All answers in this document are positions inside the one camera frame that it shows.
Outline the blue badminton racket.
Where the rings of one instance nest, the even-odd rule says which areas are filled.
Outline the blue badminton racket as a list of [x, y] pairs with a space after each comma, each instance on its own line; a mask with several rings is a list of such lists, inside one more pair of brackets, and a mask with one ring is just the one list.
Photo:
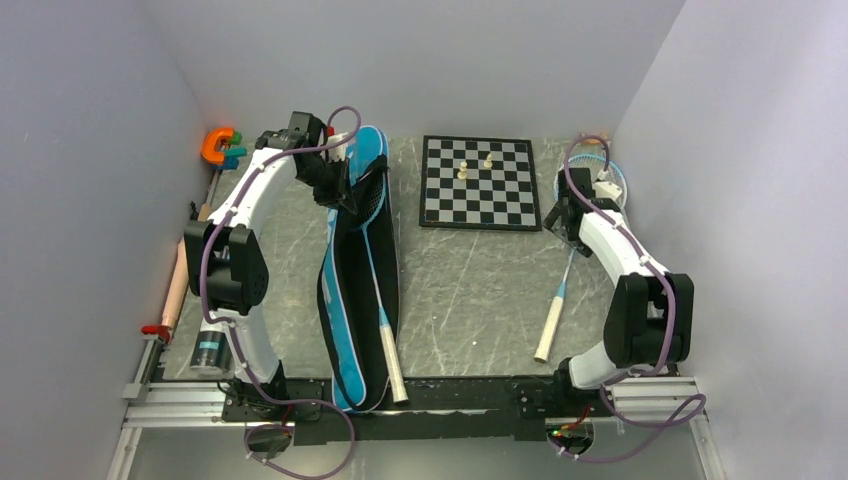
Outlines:
[[392, 392], [392, 401], [395, 404], [406, 404], [409, 401], [409, 397], [398, 358], [395, 335], [382, 300], [374, 248], [368, 237], [369, 227], [376, 221], [377, 217], [388, 204], [387, 174], [371, 173], [368, 176], [368, 180], [372, 180], [372, 183], [364, 190], [363, 206], [357, 217], [357, 230], [362, 233], [368, 266], [371, 272], [377, 302], [379, 334]]
[[[624, 200], [624, 203], [621, 206], [619, 206], [618, 204], [617, 205], [621, 211], [624, 211], [625, 205], [627, 203], [627, 182], [621, 169], [614, 162], [608, 162], [600, 154], [580, 153], [573, 155], [569, 158], [569, 166], [578, 168], [588, 168], [592, 177], [592, 182], [594, 182], [596, 178], [604, 177], [620, 179], [622, 183], [626, 186], [626, 199]], [[576, 252], [572, 249], [569, 251], [562, 279], [551, 301], [546, 321], [542, 330], [542, 334], [537, 344], [535, 353], [533, 355], [533, 359], [541, 364], [546, 364], [549, 361], [554, 337], [560, 319], [562, 317], [562, 311], [567, 291], [567, 280], [575, 253]]]

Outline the blue racket bag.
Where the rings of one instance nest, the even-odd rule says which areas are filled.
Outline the blue racket bag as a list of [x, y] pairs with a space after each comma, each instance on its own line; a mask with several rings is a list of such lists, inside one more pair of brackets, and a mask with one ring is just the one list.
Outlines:
[[396, 346], [400, 314], [400, 269], [390, 193], [389, 145], [382, 130], [362, 127], [349, 143], [347, 159], [356, 213], [328, 214], [327, 249], [317, 280], [317, 300], [331, 364], [331, 400], [349, 413], [377, 407], [392, 392], [384, 360], [377, 302], [362, 233], [357, 230], [371, 173], [386, 173], [388, 204], [369, 227], [382, 300]]

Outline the black shuttlecock tube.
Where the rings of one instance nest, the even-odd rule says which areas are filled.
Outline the black shuttlecock tube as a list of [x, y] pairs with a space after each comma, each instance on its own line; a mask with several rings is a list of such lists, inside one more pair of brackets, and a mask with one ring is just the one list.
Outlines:
[[230, 371], [231, 358], [223, 327], [202, 323], [190, 357], [189, 370], [201, 377], [223, 378]]

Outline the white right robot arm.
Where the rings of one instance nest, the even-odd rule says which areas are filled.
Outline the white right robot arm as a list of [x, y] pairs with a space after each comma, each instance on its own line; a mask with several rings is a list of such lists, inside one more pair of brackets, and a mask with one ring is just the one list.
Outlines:
[[688, 359], [694, 283], [651, 256], [629, 228], [618, 203], [601, 194], [586, 167], [557, 174], [557, 199], [543, 225], [575, 252], [595, 257], [615, 289], [601, 340], [564, 360], [568, 377], [551, 388], [557, 411], [574, 415], [590, 391], [631, 371], [655, 373]]

